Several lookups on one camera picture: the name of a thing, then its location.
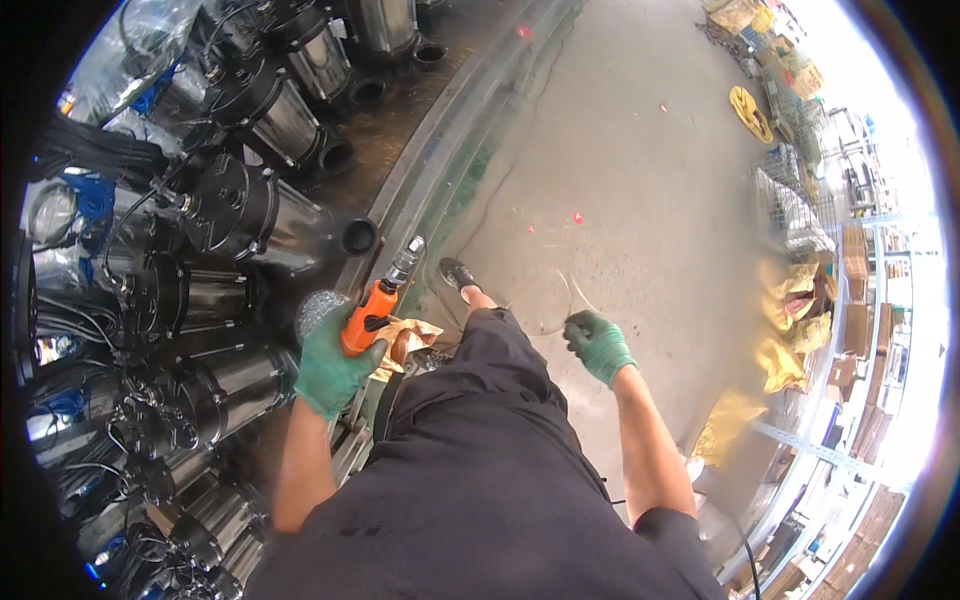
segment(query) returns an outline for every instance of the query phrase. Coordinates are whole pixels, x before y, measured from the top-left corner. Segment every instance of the sneaker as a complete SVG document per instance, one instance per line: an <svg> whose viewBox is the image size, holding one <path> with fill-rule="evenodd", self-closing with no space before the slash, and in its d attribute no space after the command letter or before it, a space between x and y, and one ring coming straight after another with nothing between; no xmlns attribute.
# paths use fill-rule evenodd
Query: sneaker
<svg viewBox="0 0 960 600"><path fill-rule="evenodd" d="M464 288L468 285L480 287L473 279L473 275L470 274L467 267L464 266L464 263L456 258L441 258L440 275L444 278L444 281L449 283L458 293L463 292Z"/></svg>

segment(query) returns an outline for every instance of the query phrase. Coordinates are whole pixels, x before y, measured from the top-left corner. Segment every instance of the human arm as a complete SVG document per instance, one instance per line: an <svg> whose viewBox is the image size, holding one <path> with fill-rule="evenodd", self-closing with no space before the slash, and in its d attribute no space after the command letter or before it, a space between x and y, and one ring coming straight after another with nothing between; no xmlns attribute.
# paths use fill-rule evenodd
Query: human arm
<svg viewBox="0 0 960 600"><path fill-rule="evenodd" d="M623 484L631 525L664 508L696 518L693 487L619 327L584 311L566 320L564 337L587 370L613 389L620 421Z"/></svg>
<svg viewBox="0 0 960 600"><path fill-rule="evenodd" d="M666 428L650 390L634 365L621 367L611 382L620 418L623 491L631 524L654 508L697 517L693 486L684 459Z"/></svg>
<svg viewBox="0 0 960 600"><path fill-rule="evenodd" d="M310 511L337 491L326 429L326 419L297 396L274 494L274 529L278 532L297 533Z"/></svg>
<svg viewBox="0 0 960 600"><path fill-rule="evenodd" d="M353 304L331 311L303 341L300 373L283 459L274 493L274 529L297 533L303 522L337 488L333 483L328 424L380 364L387 341L377 340L362 354L347 358L340 349L340 331Z"/></svg>

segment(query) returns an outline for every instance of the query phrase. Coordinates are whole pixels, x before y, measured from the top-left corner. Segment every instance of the yellow bag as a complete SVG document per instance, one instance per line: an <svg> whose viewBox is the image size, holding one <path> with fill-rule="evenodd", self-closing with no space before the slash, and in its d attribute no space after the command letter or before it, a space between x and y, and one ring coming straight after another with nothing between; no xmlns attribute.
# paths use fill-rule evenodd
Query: yellow bag
<svg viewBox="0 0 960 600"><path fill-rule="evenodd" d="M774 141L774 133L770 131L770 124L767 123L767 117L756 107L756 100L746 89L735 85L730 90L730 103L736 110L737 116L747 126L747 129L764 144Z"/></svg>
<svg viewBox="0 0 960 600"><path fill-rule="evenodd" d="M804 319L783 334L783 342L795 354L809 354L830 341L830 313Z"/></svg>
<svg viewBox="0 0 960 600"><path fill-rule="evenodd" d="M756 16L754 0L730 0L710 13L710 20L735 36Z"/></svg>
<svg viewBox="0 0 960 600"><path fill-rule="evenodd" d="M793 326L793 317L783 310L783 302L770 294L764 294L760 297L760 310L763 311L763 316L767 318L767 321L780 333L789 331L790 327Z"/></svg>
<svg viewBox="0 0 960 600"><path fill-rule="evenodd" d="M703 458L708 465L719 465L747 423L766 410L767 407L759 400L744 396L735 388L728 388L710 411L707 424L700 432L691 455Z"/></svg>
<svg viewBox="0 0 960 600"><path fill-rule="evenodd" d="M376 339L385 339L389 345L387 347L387 353L383 355L383 360L380 361L380 366L376 368L376 371L373 372L370 378L387 382L390 380L391 373L403 372L403 365L401 364L403 359L400 358L395 351L398 349L396 348L397 337L399 337L401 333L404 338L402 342L404 345L402 353L405 356L407 352L432 346L437 340L437 336L443 332L441 328L426 321L420 321L419 319L398 319L391 315L390 324L376 332ZM394 360L393 357L399 358L400 362Z"/></svg>
<svg viewBox="0 0 960 600"><path fill-rule="evenodd" d="M750 22L750 27L758 34L770 31L774 24L774 12L763 5L757 6L756 16Z"/></svg>
<svg viewBox="0 0 960 600"><path fill-rule="evenodd" d="M790 330L793 323L802 319L810 311L810 307L813 306L813 298L794 300L789 305L793 306L795 302L801 302L802 304L796 312L790 312L787 310L788 305L784 304L783 300L778 300L770 294L764 294L760 297L760 309L774 329L780 333L785 333Z"/></svg>
<svg viewBox="0 0 960 600"><path fill-rule="evenodd" d="M760 261L760 281L771 296L783 300L787 294L812 292L818 266L819 262L814 259L814 262L790 265L784 273L774 261L763 259Z"/></svg>
<svg viewBox="0 0 960 600"><path fill-rule="evenodd" d="M789 385L806 387L804 363L773 331L760 341L754 358L760 368L767 372L764 394L774 394Z"/></svg>

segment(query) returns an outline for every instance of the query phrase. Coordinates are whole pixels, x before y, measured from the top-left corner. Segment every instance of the orange air tool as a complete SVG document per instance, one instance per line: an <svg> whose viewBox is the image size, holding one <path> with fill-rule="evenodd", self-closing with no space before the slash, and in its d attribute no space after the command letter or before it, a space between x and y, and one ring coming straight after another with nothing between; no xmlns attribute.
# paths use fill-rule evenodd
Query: orange air tool
<svg viewBox="0 0 960 600"><path fill-rule="evenodd" d="M406 283L413 273L424 246L426 242L423 238L415 236L406 248L397 253L386 276L374 281L364 292L363 298L347 321L347 327L340 332L340 347L344 354L356 356L369 348L376 332L389 323L387 315L392 313L396 306L396 290Z"/></svg>

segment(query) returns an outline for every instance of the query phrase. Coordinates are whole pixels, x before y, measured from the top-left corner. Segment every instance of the gloved hand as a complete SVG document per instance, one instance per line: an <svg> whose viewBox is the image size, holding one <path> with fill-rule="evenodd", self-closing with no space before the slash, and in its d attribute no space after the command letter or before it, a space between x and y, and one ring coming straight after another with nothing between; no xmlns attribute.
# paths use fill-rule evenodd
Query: gloved hand
<svg viewBox="0 0 960 600"><path fill-rule="evenodd" d="M624 365L636 366L620 327L585 310L566 318L566 349L577 355L591 375L611 386L613 376Z"/></svg>
<svg viewBox="0 0 960 600"><path fill-rule="evenodd" d="M389 345L377 340L359 356L347 358L340 348L340 332L356 308L347 302L331 310L303 340L300 374L294 390L327 421L337 418L363 380L380 365Z"/></svg>

